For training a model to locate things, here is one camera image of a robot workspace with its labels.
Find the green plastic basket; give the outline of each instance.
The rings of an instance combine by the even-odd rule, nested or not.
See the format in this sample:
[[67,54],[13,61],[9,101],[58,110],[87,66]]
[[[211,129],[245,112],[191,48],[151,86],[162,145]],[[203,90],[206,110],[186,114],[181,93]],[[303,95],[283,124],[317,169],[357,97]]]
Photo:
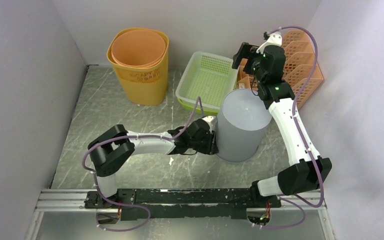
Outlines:
[[235,88],[238,70],[232,69],[232,63],[224,56],[195,52],[176,89],[179,103],[192,111],[197,97],[201,97],[204,113],[217,115],[223,99]]

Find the wire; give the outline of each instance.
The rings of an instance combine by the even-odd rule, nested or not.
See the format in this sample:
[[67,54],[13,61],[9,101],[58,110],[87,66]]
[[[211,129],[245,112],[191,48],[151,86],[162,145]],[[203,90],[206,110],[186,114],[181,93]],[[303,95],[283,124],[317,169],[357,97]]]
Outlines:
[[252,80],[252,83],[251,83],[251,93],[254,94],[254,96],[258,96],[258,92],[257,92],[257,94],[255,94],[254,90],[253,90],[253,86],[254,86],[255,81],[256,81],[256,77],[254,77],[254,79]]
[[268,218],[270,218],[270,213],[272,212],[272,206],[270,204],[270,201],[267,200],[267,203],[265,204],[265,208],[266,208],[266,215]]
[[[204,108],[203,108],[203,104],[202,104],[201,98],[197,97],[196,98],[196,102],[195,102],[195,106],[193,107],[193,110],[190,113],[190,116],[189,116],[189,119],[187,120],[187,123],[179,131],[179,133],[176,134],[175,136],[173,136],[173,137],[165,137],[165,136],[160,136],[160,135],[147,134],[147,135],[140,135],[139,138],[142,138],[142,139],[143,138],[158,138],[158,139],[164,139],[164,140],[167,140],[167,141],[173,141],[173,140],[177,139],[180,135],[182,135],[186,131],[186,128],[189,126],[189,124],[191,124],[192,118],[193,118],[193,116],[195,114],[195,111],[197,110],[198,103],[199,103],[199,106],[200,106],[200,109],[201,109],[201,113],[204,114]],[[138,138],[138,136],[136,136],[136,135],[134,135],[134,136],[124,135],[124,136],[114,137],[114,138],[105,140],[103,142],[99,142],[99,143],[93,145],[90,149],[88,149],[86,151],[86,153],[84,154],[83,159],[81,161],[81,166],[84,169],[90,171],[93,174],[93,180],[94,180],[95,185],[96,185],[96,191],[98,192],[98,194],[100,195],[100,197],[103,200],[107,201],[110,204],[116,205],[116,206],[133,207],[133,208],[144,209],[148,213],[148,216],[145,219],[145,221],[143,221],[141,224],[139,224],[137,226],[134,226],[134,227],[131,227],[131,228],[127,228],[127,229],[112,229],[112,228],[103,227],[102,225],[99,224],[98,214],[97,214],[96,218],[95,218],[96,219],[97,227],[100,228],[100,229],[103,229],[105,231],[110,231],[110,232],[128,232],[128,231],[132,231],[132,230],[135,230],[135,229],[138,229],[138,228],[144,226],[151,219],[151,211],[146,206],[137,205],[137,204],[125,204],[125,203],[115,202],[115,201],[112,201],[112,200],[106,198],[102,194],[102,192],[101,192],[101,190],[100,190],[100,188],[98,186],[97,172],[95,171],[95,169],[86,166],[86,159],[88,158],[89,154],[91,154],[91,152],[94,151],[95,149],[97,149],[98,147],[106,145],[106,144],[109,144],[109,143],[112,143],[112,142],[115,142],[115,141],[119,141],[119,140],[123,140],[123,139],[132,139],[132,138]]]
[[248,223],[252,224],[253,227],[259,226],[261,229],[287,229],[287,228],[292,228],[292,227],[298,226],[306,220],[306,217],[307,217],[306,212],[304,211],[304,209],[300,205],[298,205],[297,203],[295,203],[293,201],[285,199],[283,197],[279,197],[279,199],[282,201],[285,201],[287,203],[290,203],[290,204],[294,205],[295,207],[299,208],[299,210],[301,210],[301,212],[302,212],[302,219],[300,221],[293,223],[293,224],[285,225],[285,226],[264,226],[264,225],[255,224],[255,223],[250,222],[250,221],[248,221]]
[[117,217],[121,218],[121,216],[122,216],[122,206],[118,206]]

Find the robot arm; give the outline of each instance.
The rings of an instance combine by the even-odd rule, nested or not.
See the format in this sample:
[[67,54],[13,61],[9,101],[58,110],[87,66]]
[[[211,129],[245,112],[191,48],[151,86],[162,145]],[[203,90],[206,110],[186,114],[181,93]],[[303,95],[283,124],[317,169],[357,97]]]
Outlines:
[[[248,59],[244,71],[254,75],[258,83],[258,97],[264,102],[279,127],[289,157],[289,166],[277,176],[252,183],[261,196],[292,195],[318,189],[319,181],[309,154],[316,159],[318,170],[324,181],[332,169],[329,158],[322,158],[311,142],[300,115],[293,111],[294,92],[291,86],[282,80],[286,57],[282,37],[278,33],[270,36],[260,47],[243,42],[237,54],[233,56],[232,68],[237,69],[242,59]],[[301,129],[305,144],[295,124]]]
[[90,149],[106,140],[126,136],[125,139],[102,145],[90,153],[100,191],[107,198],[117,193],[116,172],[134,155],[183,155],[189,149],[207,155],[217,153],[215,124],[214,116],[197,119],[176,139],[172,138],[183,126],[162,133],[138,133],[126,130],[122,124],[113,126],[87,147]]

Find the purple cable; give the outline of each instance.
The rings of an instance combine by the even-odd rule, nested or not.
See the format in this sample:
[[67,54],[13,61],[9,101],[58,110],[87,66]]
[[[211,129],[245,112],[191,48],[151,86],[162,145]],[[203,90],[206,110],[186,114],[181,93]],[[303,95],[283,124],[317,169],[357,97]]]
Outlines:
[[248,222],[250,224],[252,224],[252,226],[259,226],[262,229],[287,229],[287,228],[292,228],[292,227],[298,226],[306,220],[306,212],[304,211],[304,209],[300,205],[296,204],[293,201],[285,199],[283,197],[279,197],[279,199],[282,201],[288,202],[288,203],[294,205],[295,207],[299,208],[299,210],[301,210],[301,212],[302,212],[302,219],[297,221],[296,223],[293,223],[291,225],[286,225],[286,226],[263,226],[263,225],[259,225],[259,224],[254,224],[253,222],[250,222],[250,221],[248,221]]
[[[196,102],[195,102],[195,106],[193,107],[193,110],[192,110],[192,112],[191,112],[191,114],[189,116],[189,119],[187,120],[186,125],[175,136],[173,136],[173,137],[165,137],[165,136],[160,136],[160,135],[148,134],[148,135],[140,135],[139,138],[141,138],[141,139],[144,139],[144,138],[158,138],[158,139],[160,139],[161,138],[161,139],[165,139],[167,141],[173,141],[173,140],[177,139],[180,135],[182,135],[186,131],[186,128],[189,126],[189,124],[191,124],[192,118],[194,117],[195,111],[197,110],[198,103],[199,103],[199,106],[200,106],[200,109],[201,109],[201,113],[204,114],[204,108],[203,108],[203,104],[201,102],[201,98],[197,97],[196,98]],[[93,168],[90,168],[90,167],[86,166],[86,159],[88,158],[89,154],[91,154],[91,152],[93,150],[97,149],[100,146],[103,146],[105,144],[109,144],[109,143],[112,143],[112,142],[115,142],[115,141],[119,141],[119,140],[122,140],[122,139],[135,139],[135,138],[137,138],[137,136],[127,136],[127,135],[125,135],[125,136],[114,137],[114,138],[105,140],[103,142],[97,143],[97,144],[93,145],[90,149],[88,149],[86,151],[86,153],[84,154],[83,159],[81,161],[81,166],[84,169],[90,171],[93,174],[93,180],[94,180],[95,185],[96,185],[96,190],[97,190],[98,194],[101,196],[102,199],[104,199],[105,201],[107,201],[108,203],[113,204],[113,205],[122,206],[122,207],[141,208],[141,209],[144,209],[144,210],[146,210],[148,212],[148,216],[145,219],[145,221],[143,221],[141,224],[139,224],[137,226],[134,226],[134,227],[131,227],[131,228],[127,228],[127,229],[111,229],[111,228],[103,227],[102,225],[99,224],[98,215],[96,215],[97,227],[100,228],[100,229],[103,229],[105,231],[110,231],[110,232],[128,232],[128,231],[132,231],[132,230],[138,229],[138,228],[142,227],[143,225],[145,225],[146,223],[148,223],[148,221],[151,218],[151,211],[147,207],[142,206],[142,205],[125,204],[125,203],[115,202],[115,201],[112,201],[112,200],[106,198],[102,194],[102,192],[101,192],[101,190],[100,190],[100,188],[98,186],[97,172]]]
[[[304,85],[302,85],[302,87],[299,89],[298,93],[295,95],[295,99],[293,100],[292,112],[295,113],[295,110],[297,108],[297,100],[298,100],[299,96],[301,95],[301,93],[303,92],[303,90],[305,89],[306,85],[309,83],[309,81],[310,81],[314,71],[316,70],[317,57],[319,55],[319,51],[318,51],[317,43],[316,43],[316,40],[314,39],[314,36],[307,29],[305,29],[303,27],[293,26],[293,25],[292,26],[283,26],[283,27],[280,27],[279,29],[275,29],[275,30],[271,31],[270,34],[276,32],[278,30],[282,30],[282,29],[299,29],[301,31],[304,31],[309,36],[309,38],[311,39],[311,41],[312,41],[312,43],[314,45],[314,63],[312,65],[310,74],[308,75],[307,79],[305,80]],[[298,123],[297,118],[294,117],[293,121],[295,122],[296,129],[298,130],[298,133],[301,136],[302,142],[304,143],[304,147],[307,150],[310,149],[310,146],[309,146],[308,142],[306,141],[306,137],[303,134],[303,130],[301,129],[300,124]],[[301,197],[299,195],[295,195],[295,196],[297,198],[301,199],[304,203],[308,204],[309,206],[311,206],[313,208],[318,208],[318,207],[320,207],[323,204],[323,201],[325,199],[325,188],[323,186],[322,174],[320,173],[319,167],[317,166],[317,163],[316,163],[316,159],[314,158],[313,153],[311,152],[311,150],[308,150],[308,155],[310,156],[311,162],[314,165],[315,174],[317,175],[317,180],[318,180],[319,185],[320,185],[320,200],[319,200],[319,202],[317,204],[312,204],[311,202],[305,200],[303,197]]]

